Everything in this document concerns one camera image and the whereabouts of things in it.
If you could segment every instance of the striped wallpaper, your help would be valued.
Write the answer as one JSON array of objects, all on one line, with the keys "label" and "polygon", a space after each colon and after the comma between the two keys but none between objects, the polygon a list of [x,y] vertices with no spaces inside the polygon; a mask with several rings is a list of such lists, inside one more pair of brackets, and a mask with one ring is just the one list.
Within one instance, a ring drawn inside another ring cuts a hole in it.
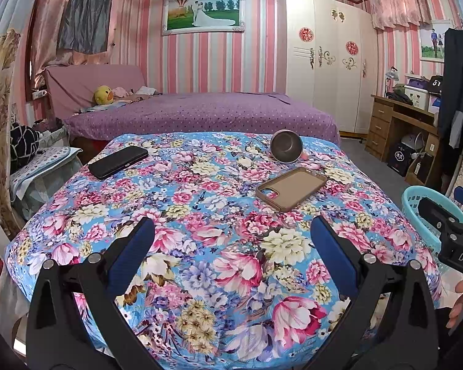
[{"label": "striped wallpaper", "polygon": [[[461,17],[458,0],[427,0],[432,19],[453,19],[456,27],[461,28]],[[362,9],[370,9],[370,4],[363,3]],[[444,64],[420,61],[420,45],[418,27],[410,24],[410,27],[386,28],[384,31],[377,29],[378,43],[378,76],[377,91],[382,95],[384,90],[384,73],[392,66],[398,69],[400,81],[405,73],[423,75],[430,78],[433,75],[442,75]]]},{"label": "striped wallpaper", "polygon": [[163,2],[123,0],[111,63],[138,65],[164,93],[285,91],[277,0],[245,0],[244,33],[162,37]]}]

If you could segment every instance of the wooden desk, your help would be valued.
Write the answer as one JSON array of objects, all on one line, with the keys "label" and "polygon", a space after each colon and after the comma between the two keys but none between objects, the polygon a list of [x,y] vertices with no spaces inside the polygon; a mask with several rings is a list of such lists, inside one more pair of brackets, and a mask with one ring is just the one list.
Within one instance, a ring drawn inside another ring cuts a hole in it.
[{"label": "wooden desk", "polygon": [[400,142],[403,136],[422,132],[423,140],[427,141],[426,152],[434,157],[431,169],[423,183],[414,174],[416,163],[413,163],[408,169],[405,181],[411,185],[437,187],[441,178],[442,148],[437,128],[433,126],[434,114],[389,98],[376,95],[372,97],[374,106],[365,145],[366,151],[386,163],[391,147]]}]

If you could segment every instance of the silver bolt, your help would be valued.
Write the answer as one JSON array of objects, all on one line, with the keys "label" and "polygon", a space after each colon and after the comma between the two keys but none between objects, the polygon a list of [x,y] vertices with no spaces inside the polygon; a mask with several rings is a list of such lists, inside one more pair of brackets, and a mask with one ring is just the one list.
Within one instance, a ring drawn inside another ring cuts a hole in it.
[{"label": "silver bolt", "polygon": [[377,261],[377,258],[372,253],[366,253],[363,255],[363,260],[366,263],[374,264]]},{"label": "silver bolt", "polygon": [[96,264],[100,260],[101,260],[101,255],[99,253],[92,253],[87,258],[87,261],[89,261],[91,264]]},{"label": "silver bolt", "polygon": [[412,260],[410,261],[410,267],[413,268],[414,270],[420,270],[422,268],[422,265],[420,264],[419,261]]},{"label": "silver bolt", "polygon": [[44,268],[45,270],[49,270],[49,269],[52,268],[54,265],[55,265],[55,261],[49,258],[47,261],[45,261],[45,263],[43,263],[43,268]]}]

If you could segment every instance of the floral bedspread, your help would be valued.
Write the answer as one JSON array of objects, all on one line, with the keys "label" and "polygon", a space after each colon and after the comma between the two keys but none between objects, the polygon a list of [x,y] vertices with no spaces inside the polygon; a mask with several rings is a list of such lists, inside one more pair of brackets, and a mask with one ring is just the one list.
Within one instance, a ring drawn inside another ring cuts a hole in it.
[{"label": "floral bedspread", "polygon": [[[168,368],[284,368],[308,361],[348,302],[310,239],[323,215],[339,236],[384,263],[416,258],[435,302],[440,275],[400,210],[334,144],[303,138],[308,159],[280,165],[269,135],[172,133],[114,139],[97,156],[137,145],[149,157],[98,181],[84,166],[9,245],[6,263],[31,299],[41,264],[83,261],[151,218],[156,237],[116,301],[148,351]],[[328,178],[288,213],[255,198],[255,187],[295,166]],[[83,295],[90,336],[104,341]]]}]

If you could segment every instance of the turquoise plastic basket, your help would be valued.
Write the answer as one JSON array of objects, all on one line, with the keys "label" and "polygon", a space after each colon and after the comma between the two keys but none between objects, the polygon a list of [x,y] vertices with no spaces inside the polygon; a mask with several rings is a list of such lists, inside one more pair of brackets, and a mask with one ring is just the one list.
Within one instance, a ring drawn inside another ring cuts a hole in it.
[{"label": "turquoise plastic basket", "polygon": [[441,250],[441,241],[439,240],[440,232],[425,221],[418,214],[418,203],[420,199],[427,197],[434,203],[437,203],[445,210],[448,210],[452,215],[458,218],[459,222],[463,223],[463,212],[458,206],[456,206],[446,196],[436,192],[433,189],[426,188],[425,186],[409,186],[403,192],[401,196],[401,203],[403,204],[403,214],[410,221],[413,227],[416,229],[418,234],[421,236],[425,244],[430,248],[432,255],[436,259],[436,263],[439,266],[441,273],[444,273],[449,269],[448,266],[442,264],[438,259],[437,255]]}]

